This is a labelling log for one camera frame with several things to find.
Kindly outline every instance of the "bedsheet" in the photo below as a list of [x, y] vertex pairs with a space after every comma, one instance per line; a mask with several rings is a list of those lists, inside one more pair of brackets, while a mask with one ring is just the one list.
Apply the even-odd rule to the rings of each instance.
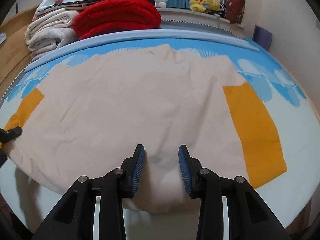
[[181, 144], [219, 176], [241, 175], [254, 188], [287, 170], [274, 122], [231, 60], [168, 44], [93, 55], [73, 67], [60, 62], [4, 129], [16, 126], [23, 134], [4, 152], [61, 194], [82, 174], [103, 177], [143, 144], [140, 190], [125, 202], [149, 212], [192, 206], [180, 175]]
[[[0, 126], [4, 126], [11, 114], [17, 110], [21, 98], [26, 96], [43, 78], [46, 78], [48, 71], [58, 62], [68, 59], [68, 65], [73, 66], [87, 60], [93, 54], [161, 44], [170, 44], [174, 49], [196, 53], [201, 57], [228, 55], [238, 73], [249, 82], [262, 100], [277, 127], [288, 171], [259, 188], [258, 192], [283, 225], [287, 226], [307, 203], [319, 183], [320, 173], [314, 163], [320, 160], [316, 154], [320, 148], [318, 140], [320, 128], [301, 89], [264, 51], [184, 39], [124, 41], [88, 48], [72, 55], [65, 55], [26, 73], [5, 99], [0, 109]], [[312, 179], [308, 183], [300, 183], [298, 187], [293, 186], [297, 184], [297, 181], [306, 181], [306, 178], [310, 179], [310, 177]]]

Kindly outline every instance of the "mattress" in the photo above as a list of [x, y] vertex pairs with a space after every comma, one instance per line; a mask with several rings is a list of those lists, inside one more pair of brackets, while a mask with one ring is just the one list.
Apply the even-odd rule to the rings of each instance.
[[[185, 33], [181, 33], [177, 37], [177, 34], [172, 36], [167, 32], [165, 34], [157, 33], [153, 37], [149, 35], [147, 39], [137, 34], [132, 40], [128, 36], [127, 38], [121, 38], [121, 34], [115, 34], [117, 37], [114, 36], [110, 40], [102, 35], [99, 38], [90, 39], [86, 45], [81, 45], [77, 48], [73, 47], [79, 44], [68, 45], [64, 50], [62, 48], [57, 51], [56, 55], [44, 57], [43, 61], [38, 62], [39, 66], [28, 66], [27, 71], [21, 73], [15, 81], [15, 86], [6, 94], [3, 105], [0, 108], [0, 127], [6, 125], [22, 99], [50, 74], [50, 70], [62, 61], [72, 67], [85, 62], [95, 54], [103, 55], [111, 51], [149, 48], [164, 44], [169, 44], [171, 48], [177, 51], [196, 54], [203, 58], [227, 55], [237, 73], [250, 84], [261, 102], [263, 102], [277, 128], [288, 171], [258, 188], [257, 191], [286, 227], [307, 203], [309, 196], [312, 195], [320, 180], [320, 171], [318, 171], [315, 164], [320, 161], [320, 157], [317, 154], [320, 148], [318, 140], [320, 126], [310, 103], [299, 86], [281, 65], [252, 41], [225, 40], [220, 36], [215, 36], [215, 38], [211, 39], [208, 37], [199, 37], [197, 39], [195, 36], [190, 36], [192, 31], [184, 30], [184, 32], [189, 32], [185, 38], [183, 38]], [[299, 187], [292, 186], [296, 181], [304, 181], [310, 179], [310, 177], [312, 179], [309, 180], [309, 185], [299, 184]], [[10, 191], [12, 190], [1, 187], [1, 194], [4, 196]], [[42, 192], [52, 194], [47, 189], [42, 189]], [[44, 203], [44, 199], [38, 199], [38, 201], [41, 206], [46, 206], [43, 214], [46, 215], [46, 212], [50, 210], [48, 204]], [[17, 210], [16, 214], [19, 215], [19, 213], [20, 218], [24, 220], [21, 211]], [[179, 218], [185, 217], [184, 221], [188, 220], [189, 223], [192, 223], [193, 220], [197, 220], [196, 215], [197, 212], [189, 212], [188, 215], [172, 215], [171, 218], [175, 216]], [[129, 227], [131, 227], [131, 232], [133, 232], [134, 236], [134, 229], [141, 228], [133, 225], [137, 221], [145, 225], [149, 224], [153, 215], [144, 212], [126, 211], [125, 217], [127, 221], [131, 221], [128, 225], [130, 225]], [[161, 221], [164, 217], [160, 215], [156, 219]], [[190, 230], [192, 231], [195, 228], [196, 226], [190, 227]]]

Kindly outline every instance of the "stack of folded clothes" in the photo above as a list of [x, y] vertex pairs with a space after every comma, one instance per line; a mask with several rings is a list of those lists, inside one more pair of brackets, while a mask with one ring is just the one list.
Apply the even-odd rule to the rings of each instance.
[[43, 0], [25, 34], [31, 58], [37, 60], [75, 42], [78, 36], [82, 40], [104, 33], [157, 28], [161, 16], [154, 5], [155, 0]]
[[78, 36], [72, 26], [78, 14], [77, 11], [61, 8], [32, 22], [24, 37], [32, 60], [76, 41]]

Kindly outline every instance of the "bed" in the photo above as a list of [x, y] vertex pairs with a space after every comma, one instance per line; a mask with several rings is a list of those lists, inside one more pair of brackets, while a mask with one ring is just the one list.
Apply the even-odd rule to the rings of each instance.
[[[219, 23], [191, 21], [190, 11], [172, 11], [179, 20], [163, 17], [159, 30], [105, 34], [78, 41], [52, 52], [26, 66], [7, 89], [0, 103], [0, 127], [4, 127], [22, 99], [60, 62], [77, 66], [93, 55], [112, 51], [143, 49], [169, 44], [177, 51], [201, 56], [227, 55], [240, 74], [263, 102], [272, 118], [281, 142], [287, 171], [257, 189], [257, 192], [287, 227], [304, 208], [320, 182], [320, 125], [316, 112], [303, 90], [290, 74], [266, 51], [232, 28]], [[0, 193], [16, 216], [34, 232], [61, 197], [36, 183], [8, 160], [0, 169]], [[153, 214], [124, 210], [128, 239], [194, 239], [198, 209]], [[224, 236], [228, 239], [228, 215], [224, 200]], [[94, 239], [98, 239], [95, 222]]]

